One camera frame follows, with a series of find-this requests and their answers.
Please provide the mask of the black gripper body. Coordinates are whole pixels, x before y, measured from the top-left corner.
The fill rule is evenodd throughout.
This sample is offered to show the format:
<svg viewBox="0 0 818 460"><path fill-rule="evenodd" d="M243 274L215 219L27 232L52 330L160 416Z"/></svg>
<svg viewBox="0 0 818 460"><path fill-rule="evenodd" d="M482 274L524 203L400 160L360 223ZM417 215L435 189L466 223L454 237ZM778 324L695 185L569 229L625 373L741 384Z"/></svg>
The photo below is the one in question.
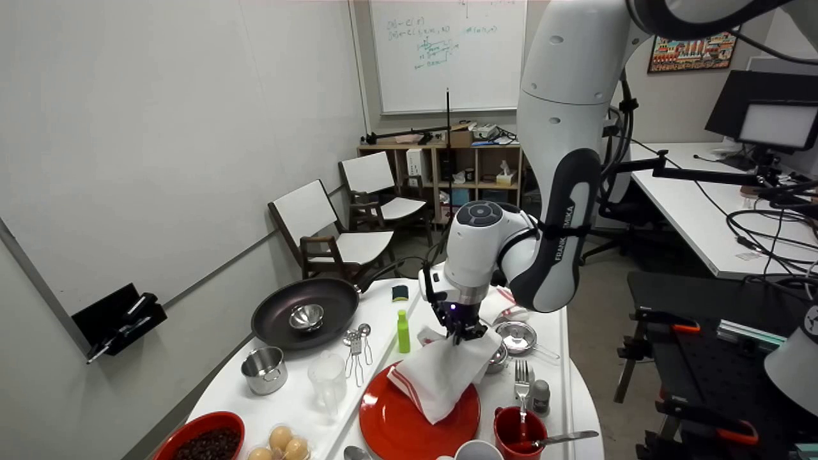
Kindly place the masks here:
<svg viewBox="0 0 818 460"><path fill-rule="evenodd" d="M477 339L486 334L486 324L473 304L451 301L445 292L432 287L432 270L422 270L426 298L432 304L437 321L454 339Z"/></svg>

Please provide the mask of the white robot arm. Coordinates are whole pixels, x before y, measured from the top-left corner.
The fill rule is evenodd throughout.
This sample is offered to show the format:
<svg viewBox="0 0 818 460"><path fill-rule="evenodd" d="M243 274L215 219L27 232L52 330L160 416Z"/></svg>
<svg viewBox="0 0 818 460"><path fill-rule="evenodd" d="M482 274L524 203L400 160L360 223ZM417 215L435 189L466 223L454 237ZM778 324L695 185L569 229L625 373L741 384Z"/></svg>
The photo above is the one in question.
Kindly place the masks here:
<svg viewBox="0 0 818 460"><path fill-rule="evenodd" d="M651 37L708 38L785 11L818 43L818 0L547 0L524 60L516 127L542 210L468 203L447 237L447 260L426 295L454 339L486 332L479 314L497 277L535 313L570 304L579 254L601 185L607 112L630 56Z"/></svg>

